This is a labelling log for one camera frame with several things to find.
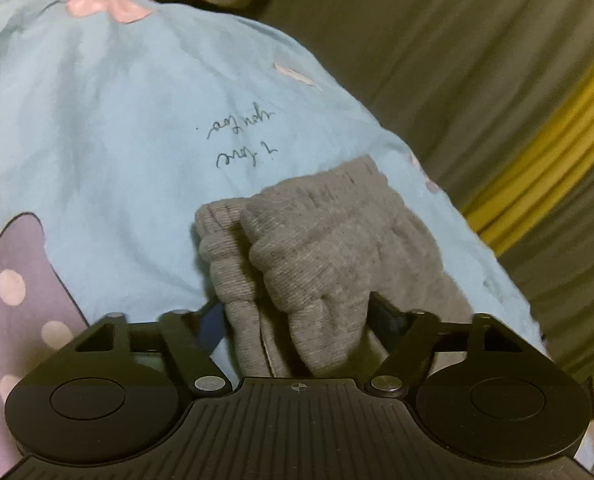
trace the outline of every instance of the ribbed black surface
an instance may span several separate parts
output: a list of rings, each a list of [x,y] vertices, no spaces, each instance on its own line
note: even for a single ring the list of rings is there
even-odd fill
[[[559,459],[502,468],[460,458],[430,440],[398,400],[349,380],[246,379],[219,399],[198,400],[177,430],[123,463],[70,468],[27,458],[9,480],[588,480]]]

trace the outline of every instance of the yellow stripe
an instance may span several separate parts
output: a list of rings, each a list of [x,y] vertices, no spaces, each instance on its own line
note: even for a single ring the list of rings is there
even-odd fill
[[[594,65],[523,153],[464,209],[497,255],[517,243],[594,164]]]

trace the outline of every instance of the olive green fabric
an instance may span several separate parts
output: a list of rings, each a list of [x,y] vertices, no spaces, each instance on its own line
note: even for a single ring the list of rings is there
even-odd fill
[[[594,0],[272,0],[457,206],[526,145],[594,60]]]
[[[594,379],[594,166],[500,261],[555,361],[579,380]]]

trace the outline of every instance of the purple polka dot fabric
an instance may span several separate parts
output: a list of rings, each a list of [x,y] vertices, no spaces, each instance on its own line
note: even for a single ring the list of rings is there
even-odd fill
[[[6,397],[86,327],[46,257],[39,219],[17,216],[0,234],[0,476],[21,458],[4,419]]]

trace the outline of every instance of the curtain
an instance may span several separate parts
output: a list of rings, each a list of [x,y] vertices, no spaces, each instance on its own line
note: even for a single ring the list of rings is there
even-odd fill
[[[594,379],[594,165],[500,262],[530,301],[555,361]]]
[[[594,60],[594,0],[271,0],[456,206],[521,153]]]
[[[594,164],[594,66],[528,148],[463,210],[497,255],[517,243]]]

